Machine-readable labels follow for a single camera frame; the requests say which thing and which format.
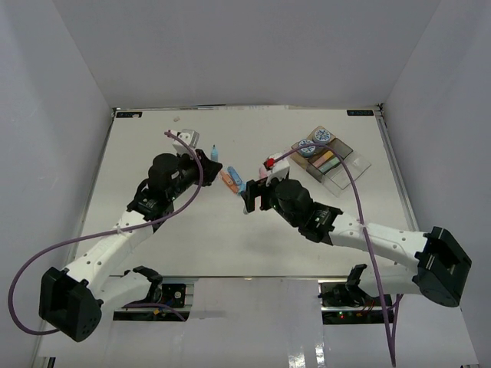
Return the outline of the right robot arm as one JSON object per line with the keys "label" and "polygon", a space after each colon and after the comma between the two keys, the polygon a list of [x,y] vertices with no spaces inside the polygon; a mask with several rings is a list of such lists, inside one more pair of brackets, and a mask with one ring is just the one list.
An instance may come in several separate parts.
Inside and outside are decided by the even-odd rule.
{"label": "right robot arm", "polygon": [[395,263],[381,274],[389,294],[420,294],[444,307],[458,307],[472,261],[450,231],[433,227],[411,232],[359,220],[342,210],[314,201],[294,179],[251,180],[241,197],[245,211],[275,210],[310,242],[372,251]]}

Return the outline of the orange cap pink highlighter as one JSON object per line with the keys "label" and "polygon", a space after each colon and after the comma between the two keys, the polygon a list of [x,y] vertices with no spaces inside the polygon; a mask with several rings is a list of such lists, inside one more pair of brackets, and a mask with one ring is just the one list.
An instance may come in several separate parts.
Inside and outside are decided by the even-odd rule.
{"label": "orange cap pink highlighter", "polygon": [[313,163],[312,165],[314,167],[320,167],[327,161],[329,161],[332,157],[334,156],[333,152],[327,151],[325,152],[322,156],[319,156]]}

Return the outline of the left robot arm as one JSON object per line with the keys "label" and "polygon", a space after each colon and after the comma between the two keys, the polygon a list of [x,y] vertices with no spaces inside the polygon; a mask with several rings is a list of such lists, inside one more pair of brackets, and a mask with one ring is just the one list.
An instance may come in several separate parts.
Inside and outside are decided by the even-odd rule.
{"label": "left robot arm", "polygon": [[128,304],[153,306],[162,297],[163,277],[137,266],[120,278],[110,276],[134,249],[175,213],[173,202],[190,186],[210,186],[222,164],[206,157],[163,153],[153,159],[148,177],[139,186],[114,226],[91,249],[63,270],[48,269],[41,279],[39,315],[76,342],[87,339],[105,313]]}

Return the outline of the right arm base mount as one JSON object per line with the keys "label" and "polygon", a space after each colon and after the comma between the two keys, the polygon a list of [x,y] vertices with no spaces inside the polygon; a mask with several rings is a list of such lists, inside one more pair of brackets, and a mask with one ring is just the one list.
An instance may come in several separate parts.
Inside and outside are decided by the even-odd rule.
{"label": "right arm base mount", "polygon": [[344,282],[319,282],[318,299],[325,326],[383,324],[381,299],[358,289],[348,291]]}

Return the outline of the green cap highlighter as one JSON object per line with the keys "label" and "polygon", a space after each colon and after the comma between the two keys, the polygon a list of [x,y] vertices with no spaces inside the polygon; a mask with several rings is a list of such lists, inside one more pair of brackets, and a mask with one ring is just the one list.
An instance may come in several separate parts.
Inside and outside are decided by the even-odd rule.
{"label": "green cap highlighter", "polygon": [[338,158],[333,158],[330,159],[329,161],[325,162],[322,166],[320,166],[318,169],[321,173],[325,174],[329,172],[331,169],[335,168],[340,164],[340,161]]}

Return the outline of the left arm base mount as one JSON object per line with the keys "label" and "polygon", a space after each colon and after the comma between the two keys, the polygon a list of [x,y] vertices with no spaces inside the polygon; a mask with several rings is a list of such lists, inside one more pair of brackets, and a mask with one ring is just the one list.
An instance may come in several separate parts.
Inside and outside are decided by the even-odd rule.
{"label": "left arm base mount", "polygon": [[162,284],[152,299],[138,301],[149,307],[131,307],[116,310],[114,321],[132,322],[185,322],[189,318],[192,295],[188,295],[187,284]]}

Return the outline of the blue washi tape roll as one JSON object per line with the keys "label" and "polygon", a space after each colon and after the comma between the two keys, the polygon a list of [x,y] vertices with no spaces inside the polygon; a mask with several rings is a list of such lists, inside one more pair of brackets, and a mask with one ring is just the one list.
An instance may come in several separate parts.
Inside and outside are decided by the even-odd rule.
{"label": "blue washi tape roll", "polygon": [[309,158],[315,154],[316,146],[312,140],[301,140],[298,142],[297,153],[302,157]]}
{"label": "blue washi tape roll", "polygon": [[312,134],[312,141],[316,144],[316,146],[325,146],[330,143],[332,139],[332,133],[324,128],[317,129]]}

